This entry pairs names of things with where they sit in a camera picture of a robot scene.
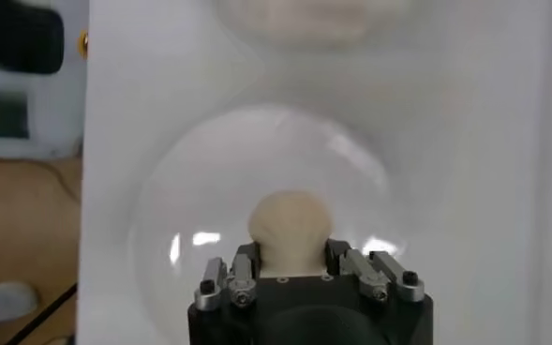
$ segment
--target screw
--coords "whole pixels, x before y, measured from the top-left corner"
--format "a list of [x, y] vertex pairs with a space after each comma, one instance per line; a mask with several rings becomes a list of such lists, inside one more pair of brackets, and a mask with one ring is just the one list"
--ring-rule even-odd
[[236, 294], [236, 305], [239, 307], [245, 307], [250, 302], [250, 296], [245, 292], [239, 292]]
[[419, 284], [419, 277], [417, 276], [417, 273], [413, 271], [403, 272], [403, 284], [417, 286], [417, 284]]
[[386, 302], [388, 300], [388, 293], [382, 288], [376, 288], [373, 291], [373, 298], [378, 302]]
[[199, 286], [201, 294], [211, 294], [216, 291], [216, 284], [213, 280], [203, 280]]

